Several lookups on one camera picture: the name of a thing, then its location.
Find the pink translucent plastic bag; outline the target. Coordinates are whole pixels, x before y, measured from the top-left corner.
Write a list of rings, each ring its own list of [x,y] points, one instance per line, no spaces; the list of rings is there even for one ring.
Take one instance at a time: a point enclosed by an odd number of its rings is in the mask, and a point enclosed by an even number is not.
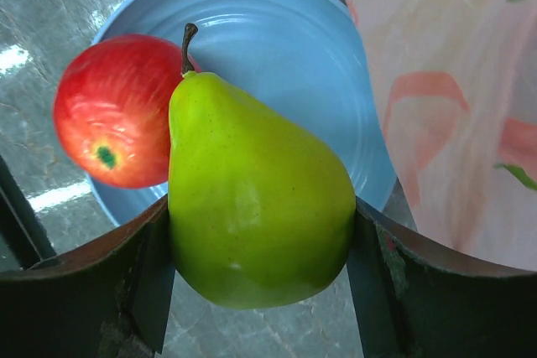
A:
[[[536,0],[345,0],[419,233],[536,268]]]

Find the green fake pear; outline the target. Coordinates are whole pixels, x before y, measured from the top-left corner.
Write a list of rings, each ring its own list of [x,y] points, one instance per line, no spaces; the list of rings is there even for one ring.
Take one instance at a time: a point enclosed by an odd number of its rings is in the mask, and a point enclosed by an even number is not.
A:
[[[169,102],[168,210],[181,277],[228,309],[313,297],[343,269],[356,196],[331,148],[189,58]]]

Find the red fake apple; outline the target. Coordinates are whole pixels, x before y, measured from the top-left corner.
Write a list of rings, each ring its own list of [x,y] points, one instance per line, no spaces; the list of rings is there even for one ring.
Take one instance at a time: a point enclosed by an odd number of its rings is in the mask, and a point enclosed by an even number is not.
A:
[[[140,189],[169,172],[169,100],[182,81],[181,45],[121,34],[78,54],[60,77],[53,122],[61,147],[92,178]]]

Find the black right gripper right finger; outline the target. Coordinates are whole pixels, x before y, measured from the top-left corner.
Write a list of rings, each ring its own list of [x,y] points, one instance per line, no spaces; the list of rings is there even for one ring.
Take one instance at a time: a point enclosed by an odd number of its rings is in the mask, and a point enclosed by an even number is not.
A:
[[[536,274],[454,251],[357,201],[347,259],[366,357],[534,357]]]

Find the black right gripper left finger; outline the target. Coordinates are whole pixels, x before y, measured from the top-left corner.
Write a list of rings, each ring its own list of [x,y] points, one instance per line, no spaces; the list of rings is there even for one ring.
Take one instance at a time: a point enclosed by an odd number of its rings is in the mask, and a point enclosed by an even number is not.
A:
[[[153,357],[175,269],[168,200],[27,270],[1,275],[3,357]]]

